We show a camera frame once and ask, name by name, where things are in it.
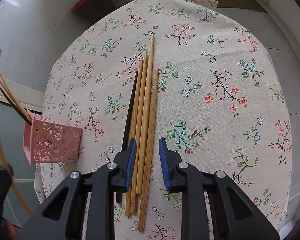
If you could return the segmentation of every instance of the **pink basket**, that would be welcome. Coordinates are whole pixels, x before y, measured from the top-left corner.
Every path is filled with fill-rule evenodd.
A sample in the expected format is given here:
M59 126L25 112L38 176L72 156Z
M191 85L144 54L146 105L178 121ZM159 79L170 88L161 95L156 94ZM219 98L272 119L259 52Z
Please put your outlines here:
M78 160L78 151L82 129L54 122L48 117L33 114L32 126L25 124L23 150L29 164L74 162Z

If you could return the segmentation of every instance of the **floral tablecloth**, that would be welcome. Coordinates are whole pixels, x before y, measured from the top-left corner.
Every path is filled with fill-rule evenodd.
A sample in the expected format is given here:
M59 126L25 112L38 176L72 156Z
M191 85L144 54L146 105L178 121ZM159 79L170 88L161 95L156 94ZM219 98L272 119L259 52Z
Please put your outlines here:
M160 137L199 170L224 170L280 230L292 162L285 98L267 50L218 14L217 3L135 0L64 52L51 71L43 114L83 128L80 156L78 163L37 165L41 202L71 171L95 171L121 150L138 61L154 33L160 75L145 232L137 230L138 214L124 216L123 198L114 206L116 239L180 239L181 195L164 187Z

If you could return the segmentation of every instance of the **trash bin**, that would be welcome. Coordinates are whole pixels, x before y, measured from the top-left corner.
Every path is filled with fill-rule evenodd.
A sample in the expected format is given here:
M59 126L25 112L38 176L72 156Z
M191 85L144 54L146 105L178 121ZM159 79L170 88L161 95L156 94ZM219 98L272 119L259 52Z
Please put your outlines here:
M116 9L112 0L80 0L71 11L94 24Z

